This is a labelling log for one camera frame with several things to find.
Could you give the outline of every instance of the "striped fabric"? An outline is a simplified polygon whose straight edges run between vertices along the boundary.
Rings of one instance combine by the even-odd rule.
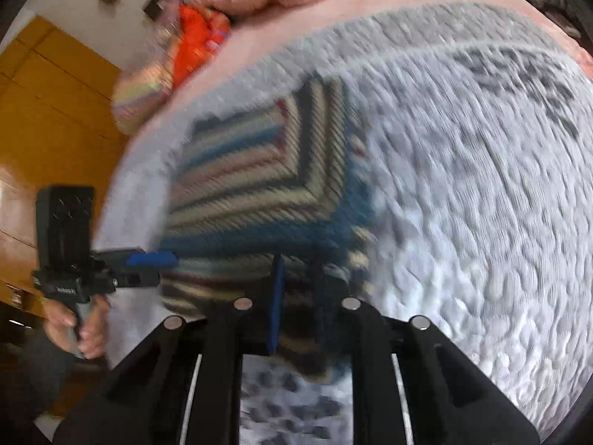
[[[274,254],[286,256],[281,354],[326,382],[313,340],[312,259],[334,264],[361,293],[372,238],[368,162],[356,108],[340,79],[310,77],[268,106],[195,124],[161,248],[180,257],[163,276],[164,304],[208,315],[253,294]]]

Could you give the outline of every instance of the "person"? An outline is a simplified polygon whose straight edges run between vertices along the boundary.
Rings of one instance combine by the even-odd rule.
[[[59,396],[75,356],[70,349],[69,329],[76,317],[66,306],[47,300],[47,319],[23,349],[19,362],[0,377],[0,436],[11,445],[46,445],[47,438],[34,420]],[[109,301],[93,297],[93,308],[81,327],[78,343],[85,358],[105,353]]]

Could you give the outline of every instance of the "gray handle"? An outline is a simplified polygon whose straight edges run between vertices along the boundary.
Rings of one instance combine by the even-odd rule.
[[[88,303],[78,303],[76,305],[76,318],[78,319],[78,323],[74,328],[70,328],[68,331],[68,337],[70,340],[70,353],[75,355],[77,358],[84,359],[84,355],[78,349],[78,338],[76,337],[78,334],[78,330],[82,328],[82,325],[87,320],[91,309],[93,308],[93,302],[89,301]]]

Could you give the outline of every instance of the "person's hand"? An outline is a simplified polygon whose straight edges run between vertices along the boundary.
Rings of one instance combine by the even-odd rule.
[[[66,305],[54,300],[46,300],[43,308],[47,316],[43,324],[47,337],[64,351],[74,352],[75,350],[70,349],[69,339],[70,328],[76,326],[74,313]],[[81,327],[81,340],[78,342],[78,349],[87,359],[98,358],[105,353],[108,332],[107,314],[110,308],[105,297],[93,297],[93,308]]]

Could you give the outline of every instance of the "white wall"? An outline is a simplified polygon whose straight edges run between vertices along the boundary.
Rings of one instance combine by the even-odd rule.
[[[110,7],[98,0],[28,0],[24,8],[123,68],[149,32],[146,1],[121,0]]]

